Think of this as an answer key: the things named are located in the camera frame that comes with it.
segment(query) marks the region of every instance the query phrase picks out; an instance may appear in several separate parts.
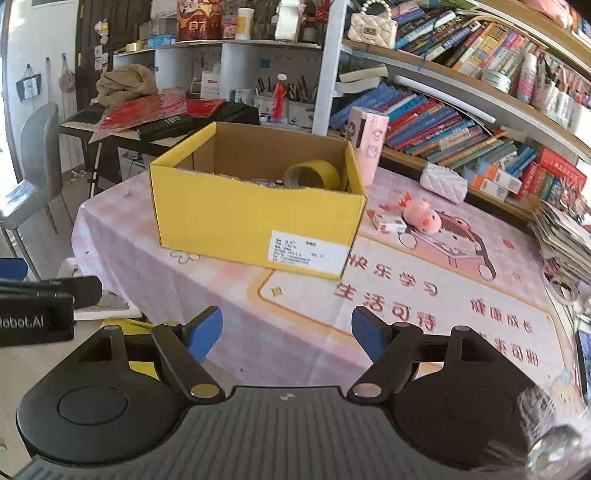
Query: yellow tape roll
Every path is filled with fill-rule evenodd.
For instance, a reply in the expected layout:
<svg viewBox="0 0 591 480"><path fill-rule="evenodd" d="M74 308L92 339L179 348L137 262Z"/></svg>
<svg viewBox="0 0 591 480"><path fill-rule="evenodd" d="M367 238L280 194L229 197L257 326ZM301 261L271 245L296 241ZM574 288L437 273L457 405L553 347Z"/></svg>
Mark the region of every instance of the yellow tape roll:
<svg viewBox="0 0 591 480"><path fill-rule="evenodd" d="M308 160L288 168L283 175L286 187L313 187L340 190L339 172L326 160Z"/></svg>

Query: white quilted pouch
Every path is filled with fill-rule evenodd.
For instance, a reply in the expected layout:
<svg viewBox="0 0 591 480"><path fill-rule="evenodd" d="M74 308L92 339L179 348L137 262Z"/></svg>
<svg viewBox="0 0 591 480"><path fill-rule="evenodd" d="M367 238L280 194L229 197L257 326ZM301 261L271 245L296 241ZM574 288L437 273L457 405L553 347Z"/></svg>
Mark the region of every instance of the white quilted pouch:
<svg viewBox="0 0 591 480"><path fill-rule="evenodd" d="M386 16L368 15L366 11L371 4L381 4L386 10ZM397 30L398 23L392 20L392 10L385 0L366 0L361 13L351 15L347 36L353 41L394 48Z"/></svg>
<svg viewBox="0 0 591 480"><path fill-rule="evenodd" d="M447 198L453 203L462 203L468 193L468 182L449 168L428 163L421 174L424 189Z"/></svg>

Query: brown cloth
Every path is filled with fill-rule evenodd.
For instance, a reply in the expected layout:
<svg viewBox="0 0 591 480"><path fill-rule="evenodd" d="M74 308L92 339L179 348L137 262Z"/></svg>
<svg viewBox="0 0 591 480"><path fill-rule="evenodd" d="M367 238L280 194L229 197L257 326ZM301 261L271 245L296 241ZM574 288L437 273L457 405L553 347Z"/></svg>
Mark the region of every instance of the brown cloth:
<svg viewBox="0 0 591 480"><path fill-rule="evenodd" d="M144 95L158 93L152 70L143 65L123 65L103 72L96 82L98 102L105 107L123 105Z"/></svg>

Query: gray chair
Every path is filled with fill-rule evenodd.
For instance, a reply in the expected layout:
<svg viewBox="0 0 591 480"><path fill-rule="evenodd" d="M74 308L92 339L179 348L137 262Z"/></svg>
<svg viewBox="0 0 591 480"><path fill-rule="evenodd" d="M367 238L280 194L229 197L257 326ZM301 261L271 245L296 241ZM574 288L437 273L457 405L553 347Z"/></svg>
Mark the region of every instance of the gray chair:
<svg viewBox="0 0 591 480"><path fill-rule="evenodd" d="M39 107L26 121L21 131L21 157L24 180L8 193L0 197L0 230L6 239L14 257L17 252L12 246L7 230L11 230L22 251L29 268L37 280L39 273L33 264L21 235L18 233L25 220L45 208L51 226L57 233L56 223L49 209L49 202L59 197L72 225L72 217L66 206L61 190L60 147L58 142L59 126L57 104L47 103Z"/></svg>

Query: pink tumbler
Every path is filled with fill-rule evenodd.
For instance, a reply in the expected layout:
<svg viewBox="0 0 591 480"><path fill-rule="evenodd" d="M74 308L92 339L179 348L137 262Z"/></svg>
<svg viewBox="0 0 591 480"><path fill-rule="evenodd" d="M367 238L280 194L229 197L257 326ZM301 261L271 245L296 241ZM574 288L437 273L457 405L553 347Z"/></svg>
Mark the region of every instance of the pink tumbler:
<svg viewBox="0 0 591 480"><path fill-rule="evenodd" d="M388 115L358 106L349 114L346 137L353 144L361 181L366 187L374 182L388 121Z"/></svg>

